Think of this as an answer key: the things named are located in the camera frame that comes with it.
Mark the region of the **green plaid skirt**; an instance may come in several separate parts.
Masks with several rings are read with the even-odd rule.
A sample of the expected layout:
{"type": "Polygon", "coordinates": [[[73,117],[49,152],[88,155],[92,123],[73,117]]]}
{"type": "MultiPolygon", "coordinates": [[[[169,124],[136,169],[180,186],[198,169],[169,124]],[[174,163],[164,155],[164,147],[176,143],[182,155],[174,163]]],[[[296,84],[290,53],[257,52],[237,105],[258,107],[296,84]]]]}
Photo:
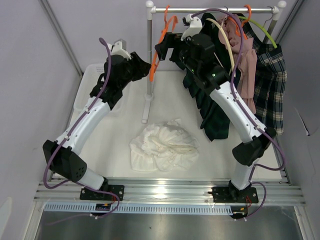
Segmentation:
{"type": "MultiPolygon", "coordinates": [[[[230,71],[231,60],[228,50],[218,38],[218,34],[221,31],[211,21],[208,21],[208,18],[216,19],[211,13],[204,13],[201,17],[202,32],[211,37],[217,48],[215,53],[220,63],[223,68],[230,71]]],[[[230,120],[222,108],[196,85],[193,74],[189,70],[186,71],[182,83],[184,88],[189,91],[190,96],[195,99],[196,106],[202,117],[200,128],[204,130],[208,139],[210,141],[227,139],[229,136],[230,120]]]]}

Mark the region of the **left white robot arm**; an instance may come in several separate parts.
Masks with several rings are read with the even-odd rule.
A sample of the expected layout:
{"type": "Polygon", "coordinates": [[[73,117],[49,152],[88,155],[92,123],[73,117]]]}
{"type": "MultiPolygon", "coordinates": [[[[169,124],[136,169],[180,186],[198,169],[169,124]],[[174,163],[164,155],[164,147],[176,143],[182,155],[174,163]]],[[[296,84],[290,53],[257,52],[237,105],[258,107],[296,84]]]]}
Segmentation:
{"type": "Polygon", "coordinates": [[[130,58],[118,54],[109,56],[78,117],[55,141],[46,140],[43,144],[45,170],[90,189],[97,200],[105,199],[109,193],[105,185],[107,179],[91,170],[80,153],[100,121],[122,98],[126,86],[146,77],[150,69],[151,64],[143,61],[136,52],[132,52],[130,58]]]}

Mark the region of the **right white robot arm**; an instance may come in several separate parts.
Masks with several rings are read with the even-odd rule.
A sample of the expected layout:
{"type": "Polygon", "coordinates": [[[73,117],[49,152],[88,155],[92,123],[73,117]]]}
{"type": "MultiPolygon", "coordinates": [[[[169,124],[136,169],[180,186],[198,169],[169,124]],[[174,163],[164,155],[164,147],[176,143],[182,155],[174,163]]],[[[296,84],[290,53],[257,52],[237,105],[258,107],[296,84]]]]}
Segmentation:
{"type": "Polygon", "coordinates": [[[170,61],[193,75],[196,85],[222,108],[237,130],[242,142],[232,149],[236,166],[228,183],[228,196],[239,202],[250,194],[254,165],[264,155],[276,132],[256,119],[236,93],[230,75],[215,55],[211,37],[202,33],[186,39],[182,36],[181,33],[167,32],[155,50],[163,61],[168,49],[172,49],[170,61]]]}

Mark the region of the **white cloth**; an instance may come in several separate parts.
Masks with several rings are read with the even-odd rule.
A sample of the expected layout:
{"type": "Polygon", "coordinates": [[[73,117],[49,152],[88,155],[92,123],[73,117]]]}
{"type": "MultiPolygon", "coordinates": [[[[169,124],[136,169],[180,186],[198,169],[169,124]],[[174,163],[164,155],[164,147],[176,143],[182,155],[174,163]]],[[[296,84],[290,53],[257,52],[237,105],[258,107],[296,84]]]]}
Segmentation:
{"type": "Polygon", "coordinates": [[[173,119],[148,125],[129,143],[131,169],[138,172],[188,170],[199,158],[199,142],[173,119]]]}

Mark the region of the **metal clothes rack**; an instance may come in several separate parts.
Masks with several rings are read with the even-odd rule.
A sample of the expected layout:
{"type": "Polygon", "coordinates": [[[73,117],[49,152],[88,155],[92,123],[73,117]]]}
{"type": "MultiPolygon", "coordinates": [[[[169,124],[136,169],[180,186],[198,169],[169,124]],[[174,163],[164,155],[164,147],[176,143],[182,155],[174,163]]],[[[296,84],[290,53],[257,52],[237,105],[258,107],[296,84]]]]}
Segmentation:
{"type": "MultiPolygon", "coordinates": [[[[174,14],[198,14],[201,11],[203,11],[203,8],[170,8],[170,7],[165,7],[165,8],[160,8],[154,6],[153,1],[148,0],[145,3],[146,6],[146,20],[147,20],[147,62],[151,64],[151,70],[155,70],[155,61],[153,60],[153,50],[152,50],[152,29],[153,29],[153,15],[156,13],[174,13],[174,14]]],[[[287,2],[284,0],[280,0],[277,5],[275,6],[269,6],[267,8],[252,8],[252,14],[272,14],[270,20],[271,23],[269,24],[269,27],[267,29],[267,32],[271,35],[283,10],[287,6],[287,2]]],[[[210,10],[210,13],[222,13],[222,12],[228,12],[231,14],[249,14],[248,9],[246,7],[242,8],[217,8],[215,10],[210,10]]],[[[154,94],[153,94],[153,83],[150,80],[152,76],[154,75],[153,72],[149,73],[147,76],[147,86],[146,86],[146,95],[144,96],[145,98],[145,105],[143,109],[143,114],[142,114],[142,119],[141,122],[143,124],[146,124],[149,120],[149,114],[150,114],[150,109],[151,109],[151,103],[152,100],[154,99],[154,94]]]]}

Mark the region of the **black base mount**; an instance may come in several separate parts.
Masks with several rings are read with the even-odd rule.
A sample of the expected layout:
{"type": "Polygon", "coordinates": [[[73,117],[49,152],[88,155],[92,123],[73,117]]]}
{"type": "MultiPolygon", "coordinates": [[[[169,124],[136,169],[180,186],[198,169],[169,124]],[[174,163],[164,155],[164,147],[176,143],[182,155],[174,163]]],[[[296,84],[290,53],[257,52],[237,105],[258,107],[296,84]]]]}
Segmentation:
{"type": "MultiPolygon", "coordinates": [[[[125,186],[118,184],[110,184],[107,190],[104,192],[109,192],[115,194],[120,201],[124,198],[125,186]]],[[[79,196],[80,200],[88,200],[88,201],[116,201],[117,198],[110,194],[98,193],[87,188],[84,188],[80,192],[79,196]]]]}
{"type": "Polygon", "coordinates": [[[254,187],[249,187],[244,190],[231,189],[228,186],[215,186],[208,192],[213,197],[214,203],[236,203],[245,204],[259,202],[257,190],[254,187]]]}

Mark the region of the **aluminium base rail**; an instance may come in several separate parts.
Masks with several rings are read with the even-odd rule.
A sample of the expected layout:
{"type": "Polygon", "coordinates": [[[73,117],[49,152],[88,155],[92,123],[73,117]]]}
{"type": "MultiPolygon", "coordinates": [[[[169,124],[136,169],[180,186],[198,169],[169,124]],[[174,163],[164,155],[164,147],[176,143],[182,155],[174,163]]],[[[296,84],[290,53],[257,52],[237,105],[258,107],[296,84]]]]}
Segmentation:
{"type": "MultiPolygon", "coordinates": [[[[111,185],[123,185],[123,203],[132,204],[178,204],[204,205],[212,202],[209,195],[212,187],[226,186],[227,181],[217,180],[176,180],[176,179],[138,179],[111,178],[111,185]]],[[[299,186],[288,183],[267,182],[266,206],[305,206],[306,200],[299,186]]],[[[42,182],[38,184],[33,200],[35,202],[78,202],[81,187],[73,182],[65,183],[55,189],[47,189],[42,182]]]]}

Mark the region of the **navy beige plaid skirt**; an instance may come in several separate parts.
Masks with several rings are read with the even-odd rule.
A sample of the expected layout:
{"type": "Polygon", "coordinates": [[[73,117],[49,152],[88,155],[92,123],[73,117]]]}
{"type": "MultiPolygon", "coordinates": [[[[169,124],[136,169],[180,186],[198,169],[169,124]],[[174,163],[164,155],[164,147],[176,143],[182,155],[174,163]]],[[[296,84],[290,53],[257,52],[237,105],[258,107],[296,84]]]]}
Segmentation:
{"type": "Polygon", "coordinates": [[[255,89],[253,101],[257,118],[276,134],[284,133],[283,99],[287,81],[287,69],[282,47],[279,44],[263,43],[249,23],[243,32],[253,39],[253,49],[257,55],[255,89]]]}

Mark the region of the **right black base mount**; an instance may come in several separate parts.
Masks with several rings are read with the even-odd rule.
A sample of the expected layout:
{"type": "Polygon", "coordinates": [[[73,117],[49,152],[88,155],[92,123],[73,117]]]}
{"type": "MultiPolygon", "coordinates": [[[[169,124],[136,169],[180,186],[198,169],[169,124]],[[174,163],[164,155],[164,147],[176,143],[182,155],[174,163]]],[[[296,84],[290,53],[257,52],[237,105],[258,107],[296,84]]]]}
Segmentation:
{"type": "Polygon", "coordinates": [[[236,203],[245,204],[259,202],[257,190],[254,187],[249,187],[244,190],[231,189],[228,186],[215,186],[208,192],[213,197],[214,203],[236,203]]]}

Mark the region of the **white plastic basket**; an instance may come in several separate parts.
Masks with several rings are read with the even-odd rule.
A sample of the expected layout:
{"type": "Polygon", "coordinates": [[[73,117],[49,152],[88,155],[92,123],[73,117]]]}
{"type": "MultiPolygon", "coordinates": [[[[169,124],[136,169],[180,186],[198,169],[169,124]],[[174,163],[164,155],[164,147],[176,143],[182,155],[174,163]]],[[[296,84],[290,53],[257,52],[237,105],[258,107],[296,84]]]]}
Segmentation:
{"type": "MultiPolygon", "coordinates": [[[[75,101],[73,104],[73,109],[76,113],[80,113],[85,107],[89,97],[90,92],[94,86],[98,83],[98,78],[101,74],[104,73],[104,64],[96,63],[90,64],[84,71],[82,80],[80,82],[75,101]]],[[[127,103],[128,95],[130,91],[130,84],[128,84],[125,89],[122,91],[123,96],[114,106],[112,111],[108,114],[110,117],[118,117],[121,115],[124,106],[127,103]]]]}

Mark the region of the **lime green hanger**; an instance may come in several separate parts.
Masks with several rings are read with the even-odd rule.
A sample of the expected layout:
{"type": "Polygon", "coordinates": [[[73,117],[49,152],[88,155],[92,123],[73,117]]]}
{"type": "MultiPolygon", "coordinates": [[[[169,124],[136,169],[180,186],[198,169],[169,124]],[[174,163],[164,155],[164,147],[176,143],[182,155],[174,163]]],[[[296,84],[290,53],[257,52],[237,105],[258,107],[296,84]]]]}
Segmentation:
{"type": "MultiPolygon", "coordinates": [[[[239,19],[241,19],[242,21],[245,20],[247,17],[245,16],[238,16],[239,19]]],[[[252,18],[249,20],[250,23],[253,23],[254,25],[256,25],[267,37],[267,40],[269,40],[272,44],[272,46],[276,49],[278,46],[275,42],[275,40],[273,39],[273,37],[268,33],[268,31],[257,21],[253,20],[252,18]]]]}

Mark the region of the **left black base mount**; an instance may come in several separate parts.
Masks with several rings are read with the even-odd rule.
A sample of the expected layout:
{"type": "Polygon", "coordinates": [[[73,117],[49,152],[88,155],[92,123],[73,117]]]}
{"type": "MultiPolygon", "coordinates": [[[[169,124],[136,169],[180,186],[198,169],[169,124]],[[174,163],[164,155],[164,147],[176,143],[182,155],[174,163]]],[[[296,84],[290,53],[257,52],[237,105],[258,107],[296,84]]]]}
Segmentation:
{"type": "MultiPolygon", "coordinates": [[[[104,192],[109,192],[115,194],[120,201],[124,198],[125,186],[118,184],[110,184],[107,190],[104,192]]],[[[84,188],[80,192],[79,196],[80,200],[88,200],[88,201],[116,201],[117,198],[110,194],[98,193],[87,188],[84,188]]]]}

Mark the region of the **cream wooden hanger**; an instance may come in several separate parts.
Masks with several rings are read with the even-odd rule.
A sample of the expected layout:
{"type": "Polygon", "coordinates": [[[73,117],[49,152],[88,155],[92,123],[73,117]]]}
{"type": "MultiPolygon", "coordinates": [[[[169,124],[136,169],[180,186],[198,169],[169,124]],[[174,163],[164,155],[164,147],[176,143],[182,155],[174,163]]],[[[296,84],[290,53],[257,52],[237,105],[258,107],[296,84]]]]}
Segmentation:
{"type": "Polygon", "coordinates": [[[212,24],[214,24],[218,28],[219,32],[221,33],[221,35],[222,35],[222,37],[224,39],[224,45],[227,47],[229,60],[230,60],[230,66],[231,66],[230,70],[229,70],[229,74],[231,74],[233,72],[234,68],[235,68],[235,61],[234,61],[234,57],[233,57],[233,53],[232,53],[232,49],[231,49],[231,45],[230,45],[229,39],[228,39],[228,37],[227,37],[223,27],[222,27],[224,22],[222,21],[221,23],[218,23],[216,20],[214,20],[214,19],[212,19],[210,17],[206,18],[205,20],[211,22],[212,24]]]}

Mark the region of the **orange hanger with pink skirt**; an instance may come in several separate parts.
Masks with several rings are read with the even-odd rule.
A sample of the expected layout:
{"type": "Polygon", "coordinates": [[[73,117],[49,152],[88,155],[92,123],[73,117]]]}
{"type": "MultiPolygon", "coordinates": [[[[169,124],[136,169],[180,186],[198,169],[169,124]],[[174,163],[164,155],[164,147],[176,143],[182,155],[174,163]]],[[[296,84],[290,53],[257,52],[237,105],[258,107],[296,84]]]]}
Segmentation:
{"type": "MultiPolygon", "coordinates": [[[[241,22],[241,29],[243,29],[243,26],[244,26],[245,23],[248,23],[248,22],[249,22],[249,20],[251,19],[251,16],[252,16],[251,6],[250,6],[249,4],[246,4],[246,5],[244,5],[244,7],[246,7],[247,10],[248,10],[248,17],[241,22]]],[[[239,26],[237,25],[236,21],[235,21],[232,17],[230,17],[230,16],[228,16],[227,19],[230,20],[230,21],[235,25],[235,34],[236,34],[238,37],[240,37],[240,36],[241,36],[240,28],[239,28],[239,26]]]]}

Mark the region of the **pink pleated skirt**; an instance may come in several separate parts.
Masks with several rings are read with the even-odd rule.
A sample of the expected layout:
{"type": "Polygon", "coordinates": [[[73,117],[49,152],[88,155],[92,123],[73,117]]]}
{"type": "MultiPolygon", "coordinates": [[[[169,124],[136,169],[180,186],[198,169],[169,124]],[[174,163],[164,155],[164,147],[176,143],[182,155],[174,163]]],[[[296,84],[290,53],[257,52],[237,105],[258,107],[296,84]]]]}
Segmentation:
{"type": "Polygon", "coordinates": [[[254,103],[255,93],[255,77],[256,77],[256,65],[257,65],[257,54],[253,49],[254,39],[244,37],[242,52],[239,54],[241,37],[237,35],[237,25],[232,19],[218,20],[225,35],[228,38],[230,49],[233,54],[233,59],[236,61],[238,57],[239,64],[237,69],[240,71],[239,82],[235,84],[236,89],[243,101],[249,107],[249,109],[255,114],[256,106],[254,103]]]}

